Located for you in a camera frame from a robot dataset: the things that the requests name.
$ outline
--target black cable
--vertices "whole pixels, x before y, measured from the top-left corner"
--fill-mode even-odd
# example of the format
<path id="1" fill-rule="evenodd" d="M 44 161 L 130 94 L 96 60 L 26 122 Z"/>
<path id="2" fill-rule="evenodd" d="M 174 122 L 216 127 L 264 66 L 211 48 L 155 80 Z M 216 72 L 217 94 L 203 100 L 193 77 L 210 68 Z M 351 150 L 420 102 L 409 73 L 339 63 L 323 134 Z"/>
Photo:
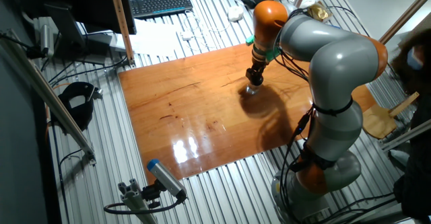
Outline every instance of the black cable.
<path id="1" fill-rule="evenodd" d="M 73 77 L 73 76 L 77 76 L 77 75 L 81 75 L 81 74 L 84 74 L 84 73 L 91 73 L 91 72 L 94 72 L 94 71 L 99 71 L 99 70 L 102 70 L 102 69 L 109 69 L 109 68 L 115 67 L 115 66 L 117 66 L 117 65 L 120 65 L 120 64 L 121 64 L 121 63 L 123 63 L 124 61 L 126 61 L 126 59 L 127 59 L 127 56 L 125 56 L 121 61 L 119 61 L 119 62 L 117 62 L 117 63 L 115 63 L 115 64 L 113 64 L 113 65 L 111 65 L 111 66 L 101 67 L 101 68 L 99 68 L 99 69 L 92 69 L 92 70 L 84 71 L 84 72 L 81 72 L 81 73 L 74 73 L 74 74 L 72 74 L 72 75 L 64 76 L 64 77 L 60 78 L 59 80 L 57 80 L 55 83 L 52 83 L 51 85 L 56 85 L 56 84 L 58 84 L 58 82 L 60 82 L 60 81 L 62 81 L 62 80 L 64 80 L 64 79 L 67 79 L 67 78 Z"/>
<path id="2" fill-rule="evenodd" d="M 295 129 L 295 131 L 294 131 L 291 139 L 289 140 L 288 149 L 286 151 L 286 154 L 284 155 L 284 161 L 283 161 L 283 165 L 281 167 L 281 174 L 280 174 L 280 181 L 279 181 L 281 201 L 283 203 L 283 206 L 284 206 L 284 208 L 285 208 L 285 210 L 286 210 L 289 218 L 291 218 L 291 220 L 293 220 L 293 222 L 296 222 L 296 223 L 301 223 L 301 222 L 294 215 L 293 211 L 290 208 L 287 181 L 288 181 L 289 170 L 292 167 L 292 165 L 295 164 L 298 161 L 299 156 L 297 156 L 295 158 L 295 160 L 292 163 L 290 163 L 289 165 L 287 164 L 287 159 L 288 159 L 289 152 L 290 152 L 290 150 L 292 148 L 292 144 L 293 144 L 293 142 L 295 140 L 295 137 L 297 135 L 299 135 L 301 133 L 301 131 L 305 128 L 306 123 L 308 122 L 308 120 L 305 121 L 305 119 L 309 119 L 309 118 L 311 118 L 311 121 L 310 121 L 310 130 L 308 132 L 308 137 L 310 136 L 310 132 L 311 132 L 311 130 L 313 128 L 314 115 L 315 115 L 315 111 L 313 110 L 313 108 L 311 108 L 301 118 L 301 120 L 298 123 L 298 126 L 296 127 L 296 129 Z M 331 216 L 327 217 L 326 219 L 323 219 L 322 221 L 316 222 L 315 224 L 323 224 L 323 223 L 326 223 L 326 222 L 328 222 L 328 221 L 330 221 L 332 219 L 338 218 L 338 217 L 340 217 L 342 215 L 346 215 L 348 213 L 353 213 L 353 212 L 360 211 L 361 213 L 358 213 L 357 215 L 354 216 L 353 219 L 351 219 L 353 221 L 354 219 L 358 218 L 360 215 L 363 215 L 363 214 L 365 214 L 367 212 L 370 212 L 370 211 L 372 211 L 372 210 L 374 210 L 376 208 L 379 208 L 379 207 L 383 206 L 384 204 L 392 202 L 393 200 L 390 200 L 389 202 L 385 202 L 384 204 L 383 203 L 382 204 L 378 204 L 378 205 L 376 205 L 376 206 L 374 206 L 372 208 L 369 208 L 369 209 L 352 209 L 352 210 L 348 210 L 348 211 L 344 211 L 344 210 L 346 210 L 346 209 L 348 209 L 348 208 L 350 208 L 350 207 L 352 207 L 355 204 L 358 204 L 360 202 L 364 202 L 364 201 L 367 201 L 367 200 L 376 200 L 376 199 L 379 199 L 379 198 L 385 198 L 385 197 L 389 197 L 391 195 L 393 195 L 393 193 L 384 194 L 384 195 L 381 195 L 381 196 L 362 198 L 360 200 L 354 201 L 353 203 L 350 203 L 347 206 L 339 209 L 338 211 L 336 211 L 335 213 L 333 213 Z"/>
<path id="3" fill-rule="evenodd" d="M 359 25 L 361 26 L 361 28 L 364 30 L 364 32 L 366 33 L 366 35 L 369 37 L 370 35 L 368 34 L 368 32 L 365 30 L 365 27 L 364 27 L 364 25 L 362 25 L 362 22 L 359 20 L 359 18 L 358 18 L 358 16 L 356 16 L 356 14 L 351 10 L 351 9 L 348 9 L 348 8 L 345 8 L 345 7 L 342 7 L 342 6 L 337 6 L 337 5 L 332 5 L 332 6 L 326 6 L 326 8 L 328 8 L 328 9 L 341 9 L 341 10 L 344 10 L 344 11 L 347 11 L 347 12 L 349 12 L 353 17 L 355 17 L 355 19 L 356 19 L 356 21 L 358 21 L 358 23 L 359 23 Z"/>
<path id="4" fill-rule="evenodd" d="M 61 166 L 60 166 L 60 162 L 59 162 L 59 146 L 57 145 L 57 136 L 55 134 L 55 127 L 54 126 L 53 126 L 53 135 L 54 135 L 55 152 L 57 154 L 57 165 L 59 167 L 59 177 L 60 177 L 61 194 L 63 195 L 63 202 L 64 202 L 65 210 L 66 210 L 67 223 L 70 223 L 70 220 L 69 220 L 69 211 L 67 210 L 65 185 L 63 183 L 63 174 L 61 173 Z"/>
<path id="5" fill-rule="evenodd" d="M 335 9 L 342 9 L 342 10 L 345 10 L 345 11 L 350 12 L 352 16 L 356 17 L 355 13 L 353 13 L 353 11 L 352 11 L 351 9 L 344 8 L 344 7 L 342 7 L 342 6 L 332 5 L 332 6 L 326 6 L 326 8 L 328 8 L 328 9 L 331 9 L 331 8 L 335 8 Z"/>
<path id="6" fill-rule="evenodd" d="M 72 64 L 73 64 L 73 62 L 69 63 L 69 65 L 67 65 L 63 70 L 61 70 L 60 73 L 57 73 L 52 79 L 49 79 L 48 83 L 52 82 L 56 77 L 58 77 L 62 72 L 64 72 Z"/>
<path id="7" fill-rule="evenodd" d="M 395 199 L 395 198 L 393 198 L 393 199 L 391 199 L 391 200 L 387 200 L 387 201 L 382 202 L 382 203 L 380 203 L 380 204 L 377 204 L 377 205 L 375 205 L 375 206 L 373 206 L 373 207 L 370 207 L 369 209 L 365 209 L 365 211 L 364 211 L 363 213 L 358 213 L 358 214 L 354 215 L 352 218 L 350 218 L 350 219 L 348 219 L 348 220 L 346 220 L 346 221 L 342 222 L 341 224 L 344 224 L 344 223 L 350 223 L 351 221 L 354 221 L 354 220 L 355 220 L 355 219 L 357 219 L 358 217 L 360 217 L 360 216 L 362 216 L 362 215 L 365 215 L 366 213 L 369 213 L 370 211 L 373 211 L 373 210 L 375 210 L 375 209 L 377 209 L 377 208 L 380 208 L 380 207 L 382 207 L 382 206 L 384 206 L 384 205 L 386 205 L 386 204 L 389 204 L 389 203 L 391 203 L 391 202 L 393 202 L 393 201 L 396 201 L 396 199 Z"/>
<path id="8" fill-rule="evenodd" d="M 153 214 L 153 213 L 159 213 L 162 211 L 168 211 L 177 205 L 179 205 L 181 201 L 177 200 L 174 204 L 170 205 L 169 207 L 161 207 L 153 210 L 142 210 L 142 211 L 118 211 L 118 210 L 112 210 L 112 207 L 122 207 L 125 206 L 125 203 L 114 203 L 109 204 L 105 207 L 103 207 L 103 210 L 110 214 L 116 214 L 116 215 L 142 215 L 142 214 Z"/>
<path id="9" fill-rule="evenodd" d="M 55 46 L 57 45 L 57 42 L 59 41 L 60 38 L 60 32 L 57 33 L 57 37 L 55 38 L 55 42 L 54 42 L 54 50 L 55 50 Z M 43 70 L 45 69 L 45 67 L 48 65 L 49 62 L 49 58 L 47 58 L 45 60 L 45 62 L 43 62 L 42 67 L 40 68 L 40 71 L 43 72 Z"/>
<path id="10" fill-rule="evenodd" d="M 277 47 L 277 45 L 278 45 L 278 41 L 279 41 L 279 37 L 280 37 L 280 34 L 281 34 L 281 30 L 278 32 L 278 35 L 277 35 L 277 37 L 275 38 L 275 40 L 274 40 L 274 45 L 273 45 L 273 57 L 274 57 L 274 60 L 279 64 L 279 65 L 281 65 L 282 67 L 284 67 L 284 68 L 286 68 L 288 71 L 290 71 L 291 73 L 293 73 L 293 74 L 295 74 L 296 76 L 298 76 L 298 77 L 300 77 L 300 78 L 302 78 L 303 80 L 305 80 L 305 81 L 307 81 L 308 82 L 308 77 L 307 76 L 305 76 L 303 73 L 301 73 L 299 70 L 296 70 L 296 69 L 293 69 L 293 68 L 291 68 L 291 67 L 289 67 L 289 66 L 287 66 L 286 65 L 286 62 L 285 62 L 285 60 L 288 60 L 288 59 L 286 59 L 285 57 L 284 57 L 284 52 L 283 52 L 283 50 L 280 50 L 278 47 Z M 276 57 L 276 55 L 275 55 L 275 50 L 278 50 L 279 52 L 280 52 L 280 54 L 281 54 L 281 59 L 283 60 L 283 62 L 280 62 L 278 59 L 277 59 L 277 57 Z"/>
<path id="11" fill-rule="evenodd" d="M 34 52 L 37 52 L 38 54 L 41 53 L 39 50 L 34 49 L 34 47 L 28 46 L 27 44 L 20 42 L 19 40 L 15 40 L 12 37 L 9 37 L 4 33 L 0 33 L 0 38 L 4 38 L 6 40 L 10 40 L 12 42 L 15 42 L 16 44 L 19 44 L 20 46 L 23 46 L 23 47 L 27 48 L 28 50 L 32 50 Z"/>
<path id="12" fill-rule="evenodd" d="M 80 149 L 80 150 L 77 150 L 77 151 L 74 151 L 74 152 L 71 152 L 71 153 L 69 153 L 69 154 L 67 154 L 61 161 L 60 161 L 60 163 L 59 163 L 59 167 L 61 166 L 61 164 L 63 163 L 63 161 L 65 161 L 70 155 L 72 155 L 72 154 L 75 154 L 75 153 L 78 153 L 78 152 L 80 152 L 82 149 Z"/>

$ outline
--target computer monitor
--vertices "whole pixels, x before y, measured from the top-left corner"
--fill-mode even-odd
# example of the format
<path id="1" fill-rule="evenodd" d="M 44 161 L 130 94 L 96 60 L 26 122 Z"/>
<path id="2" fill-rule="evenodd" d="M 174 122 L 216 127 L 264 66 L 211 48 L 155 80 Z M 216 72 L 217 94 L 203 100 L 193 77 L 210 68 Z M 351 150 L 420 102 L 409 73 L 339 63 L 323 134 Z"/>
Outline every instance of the computer monitor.
<path id="1" fill-rule="evenodd" d="M 88 28 L 100 28 L 121 33 L 113 0 L 16 0 L 30 18 L 52 17 L 59 29 L 63 46 L 56 49 L 56 57 L 74 60 L 90 54 L 104 54 L 109 48 L 110 37 L 97 35 L 83 36 L 76 22 Z M 131 12 L 130 0 L 121 0 L 130 34 L 136 34 L 135 22 Z"/>

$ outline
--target metal grating floor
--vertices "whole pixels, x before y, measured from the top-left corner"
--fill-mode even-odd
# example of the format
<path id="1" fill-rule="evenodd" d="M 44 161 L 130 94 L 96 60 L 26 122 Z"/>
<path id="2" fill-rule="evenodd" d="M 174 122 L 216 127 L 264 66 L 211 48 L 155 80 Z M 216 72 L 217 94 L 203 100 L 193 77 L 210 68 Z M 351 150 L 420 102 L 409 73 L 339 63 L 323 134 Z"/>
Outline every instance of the metal grating floor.
<path id="1" fill-rule="evenodd" d="M 228 23 L 227 8 L 236 5 L 235 0 L 191 1 L 196 16 L 201 18 L 208 28 L 224 28 Z M 346 0 L 321 1 L 328 6 L 339 5 L 352 9 Z M 339 10 L 333 10 L 333 13 L 334 17 L 330 20 L 330 24 L 344 30 L 366 34 L 365 28 L 349 13 Z M 191 26 L 185 18 L 185 14 L 178 14 L 148 21 L 177 25 L 178 29 L 182 31 Z M 206 36 L 205 43 L 208 44 L 208 48 L 196 40 L 183 42 L 178 38 L 175 57 L 136 54 L 136 67 L 145 67 L 241 44 L 252 34 L 252 31 L 252 12 L 247 11 L 243 20 L 232 24 L 226 31 Z M 111 55 L 111 59 L 106 60 L 107 65 L 113 64 L 112 58 Z M 50 79 L 65 66 L 65 62 L 59 61 L 50 64 L 44 72 L 44 76 Z M 100 67 L 99 65 L 74 63 L 68 68 L 66 74 Z M 118 71 L 129 69 L 127 67 L 118 69 Z M 401 101 L 405 97 L 399 84 L 391 79 L 392 76 L 391 69 L 388 67 L 378 80 L 368 85 L 376 101 L 387 108 L 396 104 L 396 102 L 390 101 L 390 98 Z M 61 166 L 66 189 L 65 200 L 61 195 L 59 171 L 57 168 L 55 169 L 63 222 L 67 223 L 63 204 L 66 201 L 71 223 L 139 223 L 135 216 L 116 216 L 105 214 L 103 211 L 104 205 L 120 202 L 120 192 L 117 189 L 119 182 L 127 183 L 129 179 L 136 178 L 141 186 L 147 184 L 117 74 L 113 70 L 100 70 L 69 78 L 61 83 L 72 81 L 93 83 L 96 87 L 103 89 L 104 94 L 101 100 L 94 101 L 93 120 L 88 129 L 84 131 L 84 135 L 96 152 L 97 164 L 91 166 L 82 162 L 82 153 L 77 153 L 65 161 Z M 60 89 L 64 89 L 64 87 L 56 89 L 56 93 L 60 94 Z M 408 122 L 412 110 L 413 108 L 406 110 L 401 115 L 401 119 Z M 79 149 L 75 141 L 69 135 L 62 134 L 57 126 L 55 135 L 60 159 Z M 56 163 L 52 128 L 49 130 L 49 138 L 53 150 L 53 161 Z M 360 138 L 350 150 L 361 161 L 362 175 L 343 190 L 325 196 L 330 206 L 327 215 L 360 198 L 392 191 L 393 183 L 400 177 L 401 172 L 395 169 L 383 155 L 379 144 L 376 139 L 369 137 L 364 132 L 361 133 Z M 280 147 L 181 180 L 187 189 L 189 199 L 185 204 L 173 210 L 156 214 L 158 222 L 279 223 L 271 197 L 270 185 L 273 175 L 281 167 L 282 155 L 285 152 L 286 148 Z M 293 154 L 299 154 L 296 147 L 293 148 Z M 162 206 L 168 206 L 173 201 L 169 194 L 163 194 L 161 197 Z"/>

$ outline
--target orange cap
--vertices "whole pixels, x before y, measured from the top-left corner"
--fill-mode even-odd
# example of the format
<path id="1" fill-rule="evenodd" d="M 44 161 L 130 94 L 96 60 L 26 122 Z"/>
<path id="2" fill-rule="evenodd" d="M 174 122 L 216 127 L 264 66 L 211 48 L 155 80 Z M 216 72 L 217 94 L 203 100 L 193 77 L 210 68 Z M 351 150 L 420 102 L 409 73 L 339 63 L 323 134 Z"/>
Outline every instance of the orange cap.
<path id="1" fill-rule="evenodd" d="M 261 50 L 271 50 L 278 32 L 288 20 L 288 11 L 277 1 L 262 1 L 253 14 L 255 45 Z"/>

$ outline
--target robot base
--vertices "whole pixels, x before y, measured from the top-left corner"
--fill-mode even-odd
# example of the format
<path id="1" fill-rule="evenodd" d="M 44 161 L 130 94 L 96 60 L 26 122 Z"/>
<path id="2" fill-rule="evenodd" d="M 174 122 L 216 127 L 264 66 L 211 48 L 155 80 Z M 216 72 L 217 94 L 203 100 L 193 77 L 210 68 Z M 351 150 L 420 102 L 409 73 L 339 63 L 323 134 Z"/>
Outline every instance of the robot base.
<path id="1" fill-rule="evenodd" d="M 276 209 L 278 211 L 278 217 L 282 223 L 293 223 L 287 214 L 287 210 L 283 206 L 280 194 L 280 179 L 281 171 L 278 171 L 274 176 L 271 183 L 271 193 L 276 203 Z M 288 183 L 293 180 L 295 173 L 289 171 L 288 173 Z M 318 197 L 314 200 L 300 200 L 292 202 L 290 200 L 290 207 L 295 217 L 301 221 L 301 223 L 316 223 L 324 219 L 323 211 L 329 208 L 329 205 L 325 198 Z"/>

